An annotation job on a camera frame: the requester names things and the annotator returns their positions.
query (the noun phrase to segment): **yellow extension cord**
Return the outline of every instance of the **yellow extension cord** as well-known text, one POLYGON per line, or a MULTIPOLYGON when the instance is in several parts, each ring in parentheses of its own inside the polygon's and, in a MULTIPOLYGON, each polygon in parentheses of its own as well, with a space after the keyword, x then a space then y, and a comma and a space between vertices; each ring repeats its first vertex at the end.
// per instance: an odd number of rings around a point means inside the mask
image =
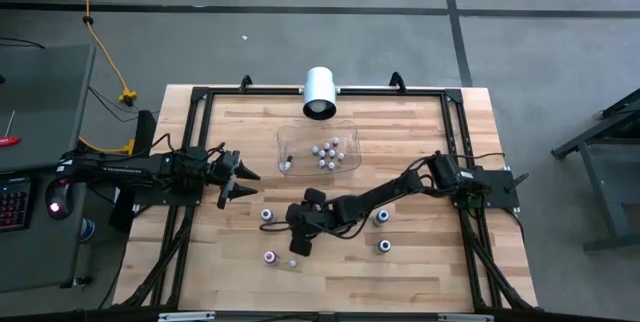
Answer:
MULTIPOLYGON (((91 8, 90 8, 90 4, 89 4, 89 0, 84 0, 85 1, 85 5, 86 5, 86 17, 91 17, 91 8)), ((113 60, 111 59, 111 55, 109 55, 109 52, 107 51, 107 48, 104 46, 104 44, 102 44, 102 41, 100 41, 100 38, 98 38, 98 35, 93 31, 93 28, 91 27, 91 23, 89 21, 87 21, 85 23, 85 25, 87 26, 87 28, 89 29, 89 32, 91 33, 91 35, 93 36, 93 38, 96 40, 96 42, 98 43, 98 46, 100 46, 100 49, 102 50, 102 52, 104 52, 105 57, 107 57, 107 61, 109 61, 109 64, 111 65, 111 68, 113 68, 113 70, 116 72, 116 75, 118 75, 118 78, 120 79, 120 82, 122 83, 122 87, 123 87, 123 92, 122 95, 120 96, 120 101, 123 102, 124 98, 130 98, 130 99, 135 99, 137 97, 137 94, 135 91, 132 91, 129 89, 129 87, 127 86, 127 83, 124 81, 124 78, 122 77, 122 74, 120 74, 120 70, 118 69, 118 67, 116 67, 115 63, 113 63, 113 60)), ((96 147, 93 144, 89 143, 86 139, 84 139, 83 137, 79 138, 80 141, 82 143, 84 143, 85 145, 87 145, 87 147, 90 147, 98 152, 103 152, 103 153, 127 153, 128 155, 131 155, 133 153, 133 142, 134 140, 129 140, 129 143, 126 144, 125 146, 121 147, 121 148, 100 148, 100 147, 96 147)))

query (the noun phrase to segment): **yellow cable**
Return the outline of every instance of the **yellow cable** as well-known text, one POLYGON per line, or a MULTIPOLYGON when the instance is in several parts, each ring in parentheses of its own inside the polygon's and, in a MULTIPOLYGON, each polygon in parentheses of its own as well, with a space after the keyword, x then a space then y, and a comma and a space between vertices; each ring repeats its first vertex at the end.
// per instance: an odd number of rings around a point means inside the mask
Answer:
POLYGON ((80 142, 86 144, 88 147, 98 151, 98 152, 104 152, 104 153, 110 153, 110 152, 127 152, 124 148, 99 148, 96 147, 94 145, 92 145, 91 143, 89 143, 89 141, 87 141, 86 139, 79 137, 78 138, 80 140, 80 142))
MULTIPOLYGON (((84 0, 84 1, 85 1, 85 5, 86 5, 86 16, 87 17, 91 17, 91 10, 89 8, 89 0, 84 0)), ((102 41, 100 41, 100 38, 98 38, 98 35, 93 31, 93 28, 91 27, 91 24, 87 21, 85 23, 85 25, 87 26, 87 28, 89 28, 89 32, 91 33, 93 38, 98 43, 98 46, 100 46, 100 49, 102 50, 102 52, 104 52, 104 55, 107 57, 107 60, 109 61, 109 64, 111 65, 113 70, 118 75, 118 78, 120 79, 120 82, 122 82, 122 87, 124 88, 124 94, 125 95, 129 94, 131 92, 131 90, 129 89, 129 87, 127 86, 127 83, 124 81, 124 78, 120 74, 120 70, 118 70, 118 67, 116 67, 115 63, 113 63, 113 60, 111 59, 111 56, 109 55, 109 52, 107 52, 107 48, 102 44, 102 41)))

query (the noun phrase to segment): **computer mouse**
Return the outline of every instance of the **computer mouse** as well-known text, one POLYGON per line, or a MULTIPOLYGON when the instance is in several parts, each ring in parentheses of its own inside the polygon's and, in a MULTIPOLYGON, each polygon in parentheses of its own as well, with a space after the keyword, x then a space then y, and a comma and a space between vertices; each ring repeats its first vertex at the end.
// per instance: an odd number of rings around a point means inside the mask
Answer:
POLYGON ((49 183, 46 191, 47 212, 55 220, 62 220, 73 212, 71 184, 55 180, 49 183))

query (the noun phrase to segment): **red object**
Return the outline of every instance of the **red object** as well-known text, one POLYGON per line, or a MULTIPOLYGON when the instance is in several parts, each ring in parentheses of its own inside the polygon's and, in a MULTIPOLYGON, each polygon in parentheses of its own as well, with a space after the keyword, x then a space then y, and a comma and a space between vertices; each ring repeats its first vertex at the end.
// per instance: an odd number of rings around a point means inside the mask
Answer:
POLYGON ((19 137, 0 137, 0 148, 17 145, 22 141, 19 137))

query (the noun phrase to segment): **keyboard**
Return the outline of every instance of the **keyboard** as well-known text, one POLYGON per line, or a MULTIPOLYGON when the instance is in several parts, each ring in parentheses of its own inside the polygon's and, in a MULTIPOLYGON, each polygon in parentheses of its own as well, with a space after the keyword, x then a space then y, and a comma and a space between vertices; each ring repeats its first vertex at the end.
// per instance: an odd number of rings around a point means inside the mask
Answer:
POLYGON ((28 177, 0 180, 0 232, 28 227, 31 195, 28 177))

